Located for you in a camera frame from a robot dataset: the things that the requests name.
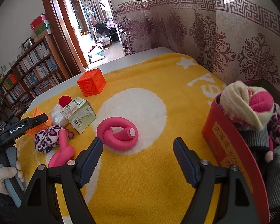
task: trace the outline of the red yarn ball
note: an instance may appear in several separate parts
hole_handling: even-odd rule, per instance
[[[64,108],[72,101],[72,98],[70,96],[61,96],[58,103]]]

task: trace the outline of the patterned curtain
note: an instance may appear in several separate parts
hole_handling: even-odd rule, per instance
[[[280,91],[280,13],[271,0],[111,0],[126,55],[167,47],[226,84],[262,78]]]
[[[87,22],[90,22],[90,20],[93,21],[93,17],[96,21],[107,21],[106,12],[101,9],[100,1],[101,0],[81,0]],[[87,10],[91,10],[96,13],[92,15],[93,17],[91,17],[91,15],[86,12]]]

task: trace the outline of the brown curtain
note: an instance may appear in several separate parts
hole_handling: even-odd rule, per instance
[[[90,20],[93,21],[93,17],[96,21],[107,21],[106,13],[101,9],[100,1],[101,0],[81,0],[87,22],[90,22]],[[96,13],[94,15],[89,15],[87,10],[91,10]]]

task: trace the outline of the gloved hand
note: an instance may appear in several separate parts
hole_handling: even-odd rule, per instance
[[[20,157],[20,152],[17,151],[17,159]],[[4,185],[4,180],[8,178],[14,177],[16,174],[18,175],[19,179],[21,182],[24,182],[24,175],[23,172],[21,171],[22,164],[19,160],[16,161],[16,168],[14,167],[2,167],[0,168],[0,193],[9,195],[5,185]]]

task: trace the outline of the doorway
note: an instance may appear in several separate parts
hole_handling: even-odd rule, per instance
[[[124,56],[108,0],[57,0],[57,9],[84,70]]]

